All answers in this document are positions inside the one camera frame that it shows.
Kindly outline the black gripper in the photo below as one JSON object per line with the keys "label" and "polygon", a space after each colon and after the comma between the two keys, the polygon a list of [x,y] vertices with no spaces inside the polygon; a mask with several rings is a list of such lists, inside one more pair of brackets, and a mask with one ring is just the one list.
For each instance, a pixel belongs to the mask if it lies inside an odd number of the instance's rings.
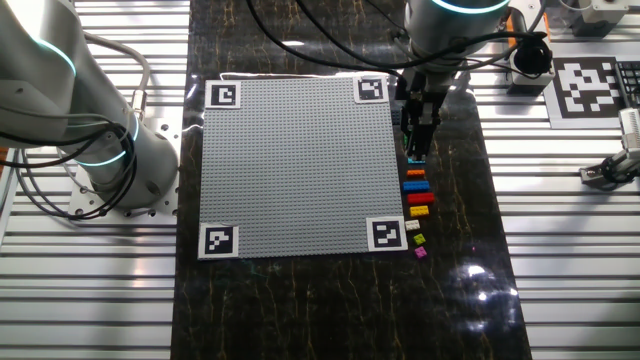
{"label": "black gripper", "polygon": [[425,140],[426,149],[431,149],[435,132],[442,122],[440,108],[452,79],[451,72],[407,69],[398,80],[398,100],[402,105],[401,125],[409,126],[406,148],[408,158],[424,157]]}

